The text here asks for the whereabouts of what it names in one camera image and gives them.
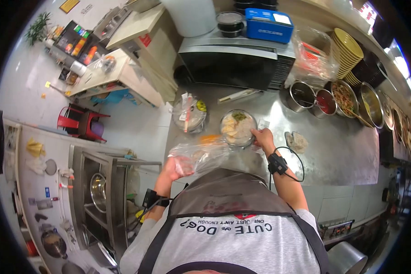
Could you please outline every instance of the wrist-mounted device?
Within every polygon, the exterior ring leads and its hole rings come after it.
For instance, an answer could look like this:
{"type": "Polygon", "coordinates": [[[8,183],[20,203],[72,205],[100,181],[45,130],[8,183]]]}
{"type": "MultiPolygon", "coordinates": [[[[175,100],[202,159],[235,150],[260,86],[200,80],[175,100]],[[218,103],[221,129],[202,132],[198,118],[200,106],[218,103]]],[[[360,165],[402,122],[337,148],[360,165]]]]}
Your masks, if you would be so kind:
{"type": "MultiPolygon", "coordinates": [[[[167,197],[159,196],[159,195],[157,195],[157,192],[155,192],[154,190],[148,189],[148,190],[146,190],[146,195],[145,195],[145,198],[143,199],[142,206],[144,208],[149,208],[155,202],[157,202],[160,199],[164,199],[164,198],[167,198],[167,197]]],[[[168,205],[169,205],[169,200],[159,201],[156,204],[156,206],[164,206],[164,207],[167,207],[168,205]]]]}
{"type": "Polygon", "coordinates": [[[286,160],[283,157],[278,156],[276,151],[268,156],[268,162],[268,170],[271,174],[278,172],[279,175],[283,175],[288,169],[286,160]]]}

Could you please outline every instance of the hand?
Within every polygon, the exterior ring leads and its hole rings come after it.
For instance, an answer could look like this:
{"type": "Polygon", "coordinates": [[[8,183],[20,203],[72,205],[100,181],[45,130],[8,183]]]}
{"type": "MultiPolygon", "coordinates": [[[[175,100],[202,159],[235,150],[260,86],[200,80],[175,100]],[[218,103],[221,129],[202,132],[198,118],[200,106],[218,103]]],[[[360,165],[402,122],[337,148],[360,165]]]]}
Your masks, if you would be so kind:
{"type": "Polygon", "coordinates": [[[254,145],[262,147],[267,157],[274,152],[276,149],[274,146],[274,136],[269,129],[251,129],[251,133],[256,137],[254,145]]]}
{"type": "Polygon", "coordinates": [[[182,156],[168,157],[161,171],[161,175],[169,178],[172,182],[193,173],[190,159],[182,156]]]}

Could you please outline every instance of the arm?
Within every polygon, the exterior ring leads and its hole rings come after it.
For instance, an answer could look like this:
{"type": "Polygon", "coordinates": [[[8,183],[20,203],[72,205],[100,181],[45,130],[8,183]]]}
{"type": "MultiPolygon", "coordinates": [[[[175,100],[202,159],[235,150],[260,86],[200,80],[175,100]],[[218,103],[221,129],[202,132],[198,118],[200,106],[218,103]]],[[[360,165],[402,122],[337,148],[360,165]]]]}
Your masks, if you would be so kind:
{"type": "MultiPolygon", "coordinates": [[[[265,152],[265,156],[268,158],[276,148],[272,132],[269,129],[262,129],[260,131],[252,129],[251,132],[256,137],[254,144],[261,146],[263,152],[265,152]]],[[[289,167],[288,170],[286,170],[286,173],[295,177],[295,174],[289,167]]],[[[277,172],[273,174],[273,178],[274,185],[280,198],[290,204],[295,210],[300,208],[308,210],[306,197],[299,182],[289,178],[285,174],[279,175],[277,172]]]]}
{"type": "MultiPolygon", "coordinates": [[[[170,198],[170,189],[172,183],[179,178],[184,176],[176,172],[174,157],[168,157],[166,163],[164,164],[163,170],[160,175],[158,175],[157,181],[155,182],[154,191],[157,195],[170,198]]],[[[146,219],[154,219],[155,221],[160,220],[163,212],[166,208],[164,206],[156,205],[148,213],[145,214],[146,219]]]]}

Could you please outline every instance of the orange bottle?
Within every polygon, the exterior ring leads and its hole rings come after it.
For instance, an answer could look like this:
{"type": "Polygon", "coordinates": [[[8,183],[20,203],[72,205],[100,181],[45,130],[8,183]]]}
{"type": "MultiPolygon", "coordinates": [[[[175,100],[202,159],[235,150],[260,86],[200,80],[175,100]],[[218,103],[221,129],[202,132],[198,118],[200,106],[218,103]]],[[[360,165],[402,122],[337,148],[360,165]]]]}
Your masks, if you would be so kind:
{"type": "Polygon", "coordinates": [[[87,57],[84,59],[84,64],[85,65],[88,65],[92,61],[96,51],[97,51],[97,46],[94,46],[90,49],[90,51],[88,52],[87,57]]]}

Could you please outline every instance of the box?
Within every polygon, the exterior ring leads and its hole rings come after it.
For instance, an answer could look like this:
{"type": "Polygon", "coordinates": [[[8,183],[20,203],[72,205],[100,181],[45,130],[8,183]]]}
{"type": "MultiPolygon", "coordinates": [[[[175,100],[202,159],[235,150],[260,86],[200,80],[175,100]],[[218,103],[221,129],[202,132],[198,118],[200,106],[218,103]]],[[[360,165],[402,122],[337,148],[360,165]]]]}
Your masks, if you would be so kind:
{"type": "Polygon", "coordinates": [[[294,24],[285,13],[256,8],[245,9],[247,37],[289,43],[294,24]]]}

